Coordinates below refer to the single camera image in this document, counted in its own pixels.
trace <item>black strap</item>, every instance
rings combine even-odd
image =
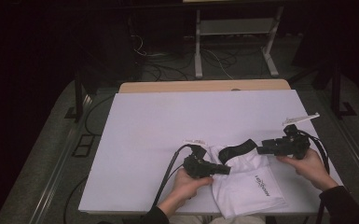
[[[230,159],[246,154],[252,151],[257,145],[252,139],[248,139],[246,142],[235,146],[235,147],[225,147],[219,152],[219,160],[226,164]]]

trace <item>finger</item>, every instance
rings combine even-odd
[[[208,177],[198,179],[195,183],[197,184],[198,188],[200,188],[202,186],[210,185],[213,182],[214,182],[214,179],[211,178],[210,176],[208,176]]]
[[[298,164],[298,160],[290,158],[290,157],[286,157],[286,156],[277,156],[277,160],[281,161],[281,162],[284,162],[284,163],[287,163],[287,164],[290,164],[290,165],[295,166],[295,167]]]

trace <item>table leg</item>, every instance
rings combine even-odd
[[[269,73],[271,74],[272,77],[277,77],[279,74],[269,52],[271,51],[272,43],[277,33],[279,22],[281,21],[282,13],[283,13],[283,7],[278,7],[277,14],[275,15],[274,18],[274,24],[271,30],[269,31],[269,41],[267,42],[266,47],[262,49],[264,60],[266,61],[267,67],[269,68]]]

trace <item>right hand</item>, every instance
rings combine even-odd
[[[318,153],[313,149],[309,148],[302,160],[285,156],[277,156],[277,160],[295,167],[296,172],[310,180],[317,189],[325,191],[338,186],[338,183],[327,173]]]

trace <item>white cloth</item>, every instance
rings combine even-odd
[[[210,147],[212,162],[221,164],[219,151]],[[281,190],[269,168],[267,156],[256,149],[226,162],[229,175],[214,175],[214,200],[224,218],[250,215],[272,208],[287,206]]]

